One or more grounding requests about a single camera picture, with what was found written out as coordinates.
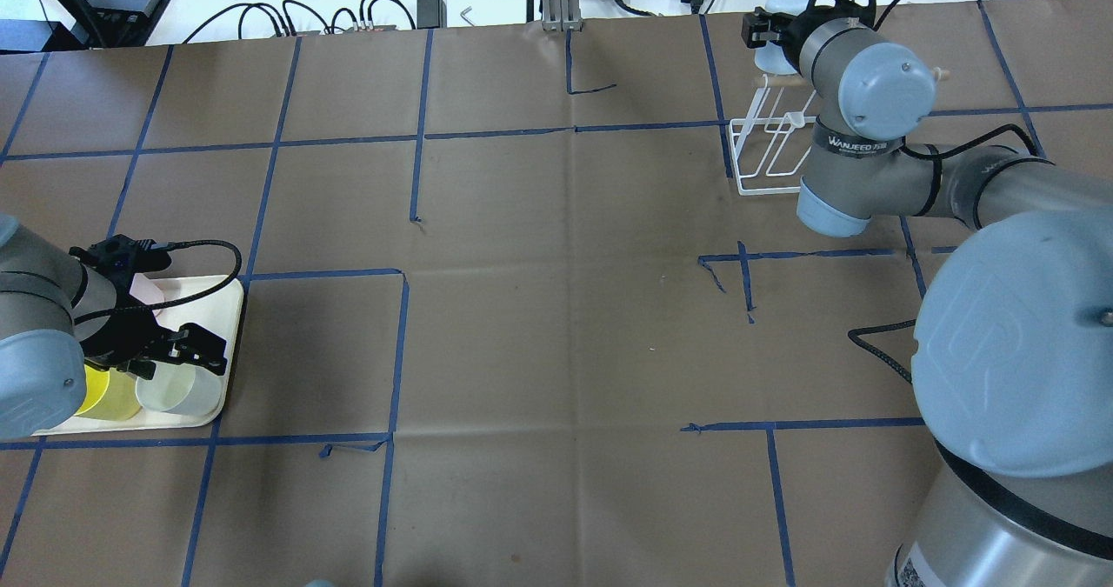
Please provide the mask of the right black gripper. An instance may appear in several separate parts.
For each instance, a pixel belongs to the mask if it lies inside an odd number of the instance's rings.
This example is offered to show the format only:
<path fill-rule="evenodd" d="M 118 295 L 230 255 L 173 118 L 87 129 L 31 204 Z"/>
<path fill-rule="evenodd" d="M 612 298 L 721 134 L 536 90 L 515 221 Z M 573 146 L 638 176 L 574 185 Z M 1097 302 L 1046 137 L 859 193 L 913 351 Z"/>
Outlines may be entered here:
<path fill-rule="evenodd" d="M 799 53 L 804 41 L 819 25 L 823 25 L 823 14 L 815 11 L 790 14 L 754 9 L 743 13 L 741 39 L 754 50 L 772 43 L 779 45 L 786 53 Z"/>

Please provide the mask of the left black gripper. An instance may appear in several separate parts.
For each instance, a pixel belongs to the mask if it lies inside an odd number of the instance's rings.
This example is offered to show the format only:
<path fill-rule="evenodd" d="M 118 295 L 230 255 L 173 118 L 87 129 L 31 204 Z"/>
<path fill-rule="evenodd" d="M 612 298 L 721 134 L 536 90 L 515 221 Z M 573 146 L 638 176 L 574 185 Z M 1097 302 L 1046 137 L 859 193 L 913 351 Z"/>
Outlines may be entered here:
<path fill-rule="evenodd" d="M 99 370 L 126 370 L 134 376 L 152 376 L 156 363 L 175 362 L 176 356 L 164 358 L 164 345 L 174 334 L 159 325 L 155 317 L 157 310 L 175 307 L 206 299 L 228 285 L 228 278 L 187 297 L 171 299 L 155 305 L 142 305 L 129 294 L 132 277 L 137 273 L 168 270 L 170 256 L 176 250 L 216 246 L 227 250 L 228 242 L 199 239 L 183 242 L 136 241 L 125 235 L 115 235 L 88 250 L 72 246 L 69 254 L 83 266 L 81 282 L 72 304 L 79 305 L 83 295 L 90 292 L 93 277 L 101 277 L 109 285 L 109 299 L 96 302 L 91 309 L 75 309 L 73 327 L 85 327 L 87 334 L 79 335 L 88 365 Z"/>

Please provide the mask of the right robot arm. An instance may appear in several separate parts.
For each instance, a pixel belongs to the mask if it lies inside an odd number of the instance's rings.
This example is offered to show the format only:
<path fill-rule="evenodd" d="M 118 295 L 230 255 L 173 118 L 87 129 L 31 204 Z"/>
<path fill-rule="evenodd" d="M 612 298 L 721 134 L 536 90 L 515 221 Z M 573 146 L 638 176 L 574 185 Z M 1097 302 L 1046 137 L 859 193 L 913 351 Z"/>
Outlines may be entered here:
<path fill-rule="evenodd" d="M 927 290 L 908 376 L 943 460 L 887 586 L 1109 586 L 1110 182 L 981 136 L 905 138 L 938 74 L 863 7 L 743 17 L 823 98 L 796 214 L 850 237 L 877 216 L 971 229 Z"/>

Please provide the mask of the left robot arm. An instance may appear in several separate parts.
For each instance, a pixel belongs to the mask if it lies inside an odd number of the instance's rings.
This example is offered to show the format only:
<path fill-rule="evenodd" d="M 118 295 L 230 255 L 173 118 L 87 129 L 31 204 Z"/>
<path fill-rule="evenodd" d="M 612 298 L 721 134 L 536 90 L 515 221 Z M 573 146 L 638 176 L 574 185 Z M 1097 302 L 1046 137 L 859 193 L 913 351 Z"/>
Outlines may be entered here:
<path fill-rule="evenodd" d="M 51 430 L 76 415 L 89 388 L 86 370 L 130 376 L 138 404 L 166 414 L 215 411 L 228 369 L 228 342 L 198 323 L 157 322 L 162 310 L 211 297 L 237 283 L 240 250 L 219 241 L 234 263 L 218 283 L 156 303 L 135 282 L 170 266 L 190 242 L 115 235 L 88 250 L 58 250 L 3 215 L 3 437 Z"/>

